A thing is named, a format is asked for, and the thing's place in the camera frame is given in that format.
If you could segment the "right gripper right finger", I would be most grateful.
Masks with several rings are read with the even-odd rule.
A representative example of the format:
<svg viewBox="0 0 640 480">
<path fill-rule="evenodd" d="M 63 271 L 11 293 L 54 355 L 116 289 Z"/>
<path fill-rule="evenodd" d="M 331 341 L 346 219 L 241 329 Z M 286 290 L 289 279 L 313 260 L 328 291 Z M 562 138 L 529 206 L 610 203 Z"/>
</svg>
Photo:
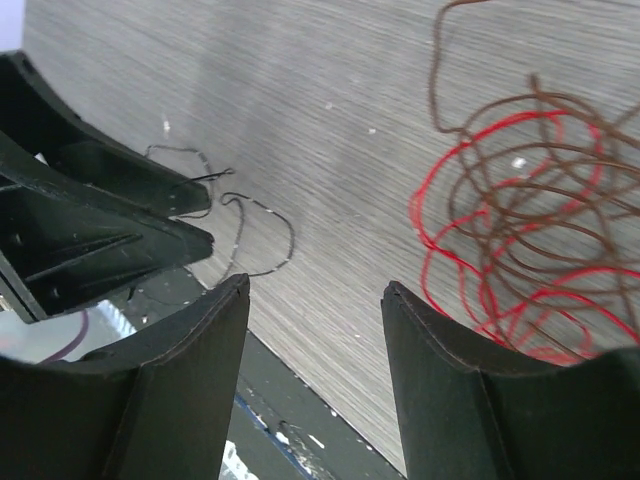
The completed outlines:
<svg viewBox="0 0 640 480">
<path fill-rule="evenodd" d="M 635 479 L 639 352 L 559 367 L 499 346 L 399 282 L 381 301 L 411 479 Z"/>
</svg>

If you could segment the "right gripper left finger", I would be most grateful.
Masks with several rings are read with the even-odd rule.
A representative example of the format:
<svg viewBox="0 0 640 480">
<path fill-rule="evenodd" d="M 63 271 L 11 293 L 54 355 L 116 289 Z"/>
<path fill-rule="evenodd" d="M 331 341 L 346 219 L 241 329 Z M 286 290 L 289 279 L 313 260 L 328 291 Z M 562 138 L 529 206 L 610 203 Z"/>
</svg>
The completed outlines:
<svg viewBox="0 0 640 480">
<path fill-rule="evenodd" d="M 74 362 L 1 361 L 5 479 L 214 479 L 250 309 L 236 274 Z"/>
</svg>

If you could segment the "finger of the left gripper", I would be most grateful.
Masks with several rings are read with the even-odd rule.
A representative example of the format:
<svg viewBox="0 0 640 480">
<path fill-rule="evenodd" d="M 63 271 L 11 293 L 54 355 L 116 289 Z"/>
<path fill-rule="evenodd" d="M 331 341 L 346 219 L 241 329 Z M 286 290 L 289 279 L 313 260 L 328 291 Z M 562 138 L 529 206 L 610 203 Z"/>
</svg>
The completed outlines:
<svg viewBox="0 0 640 480">
<path fill-rule="evenodd" d="M 205 186 L 192 183 L 84 121 L 22 51 L 1 55 L 1 132 L 59 173 L 159 215 L 205 210 Z"/>
<path fill-rule="evenodd" d="M 34 323 L 210 257 L 213 236 L 182 215 L 75 181 L 3 135 L 1 294 Z"/>
</svg>

